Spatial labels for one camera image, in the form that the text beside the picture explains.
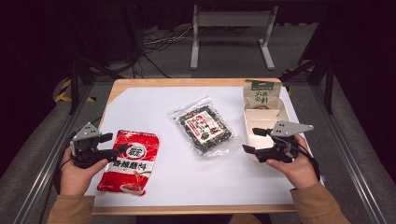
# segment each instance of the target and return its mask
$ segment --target human hand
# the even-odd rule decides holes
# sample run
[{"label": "human hand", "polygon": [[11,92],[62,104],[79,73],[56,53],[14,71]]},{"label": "human hand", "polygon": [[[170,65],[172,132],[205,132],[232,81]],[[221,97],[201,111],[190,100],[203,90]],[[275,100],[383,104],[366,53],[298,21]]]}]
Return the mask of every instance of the human hand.
[{"label": "human hand", "polygon": [[73,160],[71,148],[68,147],[64,151],[61,164],[64,166],[61,169],[61,191],[60,195],[67,196],[82,196],[87,191],[91,184],[94,175],[101,171],[108,164],[108,160],[103,159],[90,168],[78,168]]},{"label": "human hand", "polygon": [[[303,137],[299,134],[295,134],[294,136],[298,144],[307,148],[306,141]],[[309,159],[302,153],[299,153],[297,158],[291,163],[276,160],[267,160],[266,163],[282,172],[290,183],[297,189],[307,188],[318,183],[314,167]]]}]

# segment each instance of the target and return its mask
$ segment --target clear plastic bag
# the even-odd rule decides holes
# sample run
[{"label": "clear plastic bag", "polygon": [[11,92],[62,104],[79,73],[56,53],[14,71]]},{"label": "clear plastic bag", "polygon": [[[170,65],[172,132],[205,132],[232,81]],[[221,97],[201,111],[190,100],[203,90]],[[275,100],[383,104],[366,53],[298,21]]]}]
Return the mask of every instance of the clear plastic bag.
[{"label": "clear plastic bag", "polygon": [[209,97],[183,106],[170,118],[180,127],[198,155],[224,155],[232,147],[237,147],[238,135],[213,107]]}]

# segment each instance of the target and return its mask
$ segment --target seaweed snack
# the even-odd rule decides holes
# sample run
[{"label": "seaweed snack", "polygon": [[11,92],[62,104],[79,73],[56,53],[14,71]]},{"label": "seaweed snack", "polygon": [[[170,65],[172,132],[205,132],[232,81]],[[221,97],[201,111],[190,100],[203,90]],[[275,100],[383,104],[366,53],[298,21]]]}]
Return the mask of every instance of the seaweed snack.
[{"label": "seaweed snack", "polygon": [[228,151],[224,146],[237,136],[211,104],[211,99],[206,97],[171,116],[192,147],[204,156],[212,155],[215,151],[217,153],[213,155],[224,154]]},{"label": "seaweed snack", "polygon": [[114,148],[123,144],[128,144],[128,149],[107,165],[97,189],[142,196],[146,193],[144,187],[149,181],[160,142],[153,133],[120,130]]},{"label": "seaweed snack", "polygon": [[246,79],[244,85],[246,109],[275,108],[281,87],[281,82]]}]

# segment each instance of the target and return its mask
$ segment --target red package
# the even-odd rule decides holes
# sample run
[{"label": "red package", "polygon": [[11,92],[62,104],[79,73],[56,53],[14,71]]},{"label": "red package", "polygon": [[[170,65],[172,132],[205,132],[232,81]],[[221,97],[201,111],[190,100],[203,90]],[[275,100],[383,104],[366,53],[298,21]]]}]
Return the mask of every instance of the red package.
[{"label": "red package", "polygon": [[128,144],[117,161],[108,164],[97,187],[100,191],[125,192],[142,196],[149,181],[160,144],[153,133],[120,130],[113,148]]}]

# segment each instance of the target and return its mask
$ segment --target sleeve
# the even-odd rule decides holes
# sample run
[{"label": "sleeve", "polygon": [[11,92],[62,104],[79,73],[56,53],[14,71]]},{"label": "sleeve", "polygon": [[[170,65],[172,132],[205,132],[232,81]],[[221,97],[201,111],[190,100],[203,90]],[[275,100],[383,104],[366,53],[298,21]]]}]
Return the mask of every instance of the sleeve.
[{"label": "sleeve", "polygon": [[92,223],[94,196],[58,195],[49,213],[48,223]]},{"label": "sleeve", "polygon": [[305,189],[292,189],[290,193],[304,224],[349,223],[337,201],[320,182]]}]

